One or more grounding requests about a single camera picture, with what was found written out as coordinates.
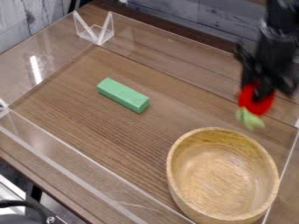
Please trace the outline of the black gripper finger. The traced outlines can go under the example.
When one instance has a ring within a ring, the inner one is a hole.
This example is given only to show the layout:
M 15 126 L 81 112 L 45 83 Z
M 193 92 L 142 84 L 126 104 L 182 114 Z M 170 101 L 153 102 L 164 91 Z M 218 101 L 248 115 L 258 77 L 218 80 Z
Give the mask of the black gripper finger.
M 282 76 L 278 81 L 278 90 L 288 97 L 292 98 L 299 88 L 299 77 L 296 75 Z
M 240 87 L 253 86 L 250 100 L 261 102 L 274 91 L 273 75 L 268 69 L 258 66 L 242 66 Z

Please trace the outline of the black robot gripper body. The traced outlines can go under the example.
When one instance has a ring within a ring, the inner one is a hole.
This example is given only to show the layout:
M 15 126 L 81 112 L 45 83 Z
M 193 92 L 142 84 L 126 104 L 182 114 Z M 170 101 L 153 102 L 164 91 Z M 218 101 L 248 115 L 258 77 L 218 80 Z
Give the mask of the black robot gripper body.
M 241 66 L 249 65 L 262 67 L 273 75 L 273 85 L 278 88 L 278 81 L 282 76 L 299 74 L 293 71 L 294 46 L 290 43 L 276 43 L 261 38 L 256 49 L 250 52 L 241 44 L 236 44 L 233 57 Z

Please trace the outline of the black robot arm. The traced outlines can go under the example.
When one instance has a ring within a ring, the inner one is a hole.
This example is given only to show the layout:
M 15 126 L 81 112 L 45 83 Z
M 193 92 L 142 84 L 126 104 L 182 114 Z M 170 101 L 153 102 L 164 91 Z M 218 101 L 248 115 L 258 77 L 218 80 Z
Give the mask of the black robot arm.
M 299 48 L 299 0 L 265 0 L 253 52 L 236 44 L 234 58 L 242 66 L 240 87 L 256 84 L 250 99 L 261 102 L 274 91 L 292 97 L 299 87 L 293 58 Z

